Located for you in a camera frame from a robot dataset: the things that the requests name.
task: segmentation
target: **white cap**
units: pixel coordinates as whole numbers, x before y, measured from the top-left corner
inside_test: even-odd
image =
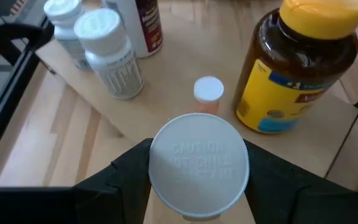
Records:
[[[83,12],[80,0],[48,0],[44,4],[45,14],[51,21],[79,16]]]
[[[249,178],[247,147],[225,120],[192,113],[167,123],[150,147],[149,177],[161,200],[190,218],[234,205]]]
[[[216,77],[199,78],[194,84],[194,97],[203,103],[218,101],[223,96],[224,87]]]
[[[111,9],[96,9],[83,14],[74,32],[85,50],[106,55],[119,49],[127,40],[119,14]]]

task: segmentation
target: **yellow bottle cap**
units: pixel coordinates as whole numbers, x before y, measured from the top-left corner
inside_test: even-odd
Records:
[[[358,0],[283,0],[280,17],[314,39],[340,39],[358,26]]]

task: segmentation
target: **amber supplement bottle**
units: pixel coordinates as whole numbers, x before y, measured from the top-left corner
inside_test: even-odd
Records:
[[[261,133],[292,128],[352,65],[358,0],[284,0],[256,25],[234,105]]]

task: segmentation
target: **wooden floor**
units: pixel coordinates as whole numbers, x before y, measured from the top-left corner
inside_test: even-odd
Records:
[[[159,5],[161,11],[238,43],[246,51],[249,28],[280,1],[159,0]],[[330,91],[349,103],[358,100],[358,58]],[[122,138],[58,75],[39,65],[0,142],[0,186],[73,185],[136,143]],[[328,178],[358,189],[358,123]]]

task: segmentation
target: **yellow label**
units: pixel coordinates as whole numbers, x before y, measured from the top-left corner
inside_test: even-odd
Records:
[[[333,83],[307,84],[271,70],[255,61],[236,114],[248,127],[263,133],[292,128]]]

